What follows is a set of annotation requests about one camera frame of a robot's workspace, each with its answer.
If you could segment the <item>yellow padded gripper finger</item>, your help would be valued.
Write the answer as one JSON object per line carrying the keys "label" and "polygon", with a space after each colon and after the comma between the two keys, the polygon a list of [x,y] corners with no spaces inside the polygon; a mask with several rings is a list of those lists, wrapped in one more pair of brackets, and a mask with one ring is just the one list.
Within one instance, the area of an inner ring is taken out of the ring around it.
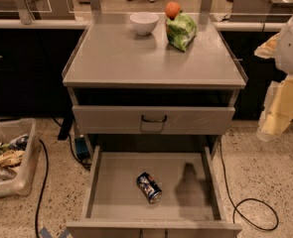
{"label": "yellow padded gripper finger", "polygon": [[273,59],[275,57],[278,37],[279,34],[275,34],[269,38],[265,43],[256,48],[254,54],[262,59]]}
{"label": "yellow padded gripper finger", "polygon": [[269,142],[279,138],[293,121],[293,75],[270,83],[263,106],[256,135]]}

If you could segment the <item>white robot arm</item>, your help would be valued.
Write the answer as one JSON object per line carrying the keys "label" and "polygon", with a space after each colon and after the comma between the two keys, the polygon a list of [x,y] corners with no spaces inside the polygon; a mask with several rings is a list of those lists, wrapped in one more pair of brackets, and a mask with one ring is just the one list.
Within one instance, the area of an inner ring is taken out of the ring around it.
{"label": "white robot arm", "polygon": [[281,82],[272,81],[268,86],[258,121],[257,137],[269,142],[279,138],[293,121],[293,16],[254,54],[274,59],[276,68],[286,73]]}

